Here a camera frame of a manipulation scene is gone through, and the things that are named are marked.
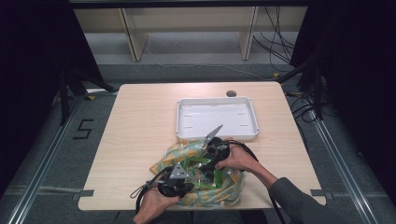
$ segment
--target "black curtain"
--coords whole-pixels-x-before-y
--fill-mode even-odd
[[[321,68],[341,119],[396,204],[396,3],[349,0],[344,6],[307,10],[291,64],[308,59],[328,18],[342,10]]]
[[[35,141],[66,67],[102,80],[74,11],[0,1],[0,196]]]

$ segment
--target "green plastic bag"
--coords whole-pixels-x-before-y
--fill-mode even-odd
[[[199,141],[182,141],[174,144],[166,150],[162,160],[149,168],[150,171],[156,175],[163,168],[175,165],[178,162],[182,166],[184,165],[185,169],[189,169],[186,166],[197,161],[202,155],[201,143]],[[243,173],[228,167],[218,172],[220,172],[220,182],[194,183],[195,187],[180,200],[179,205],[191,208],[215,209],[239,204],[244,178]]]

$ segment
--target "wooden table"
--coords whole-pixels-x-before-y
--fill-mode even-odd
[[[81,197],[81,210],[134,210],[130,194],[153,177],[149,167],[177,141],[177,101],[226,97],[251,99],[260,133],[247,143],[274,175],[310,195],[320,185],[280,85],[276,82],[132,84],[120,88]],[[324,197],[315,197],[325,204]],[[271,208],[264,185],[246,173],[236,209]],[[173,206],[170,209],[182,209]]]

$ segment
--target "sleeve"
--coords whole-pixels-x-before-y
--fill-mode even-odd
[[[346,223],[339,214],[297,189],[285,177],[279,178],[269,193],[296,224]]]

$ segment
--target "metal frame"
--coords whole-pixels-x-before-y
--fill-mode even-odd
[[[49,149],[44,156],[42,162],[40,163],[40,166],[38,169],[35,171],[35,175],[33,179],[31,180],[29,186],[26,188],[26,191],[23,193],[23,195],[20,197],[20,200],[18,201],[17,205],[14,208],[14,211],[12,211],[11,216],[8,220],[8,224],[17,224],[17,223],[23,223],[25,220],[34,200],[35,196],[37,195],[38,191],[40,190],[40,186],[43,183],[53,161],[58,153],[58,150],[64,140],[64,135],[68,131],[70,121],[76,114],[76,111],[78,110],[79,106],[81,105],[82,101],[84,99],[84,96],[77,96],[75,98],[75,101],[73,102],[71,109],[70,109],[70,116],[67,118],[65,123],[61,125],[59,128],[58,132],[56,133],[54,139],[52,140],[52,143],[49,146]]]
[[[315,111],[311,111],[310,116],[312,119],[314,119],[316,117]],[[352,202],[355,204],[359,214],[361,215],[363,223],[379,223],[371,205],[364,196],[361,187],[353,177],[353,174],[350,172],[347,163],[344,161],[344,158],[341,155],[337,145],[332,140],[332,136],[330,135],[324,121],[320,119],[317,120],[315,124],[320,138],[329,152],[330,158],[332,159],[338,174],[343,180]]]

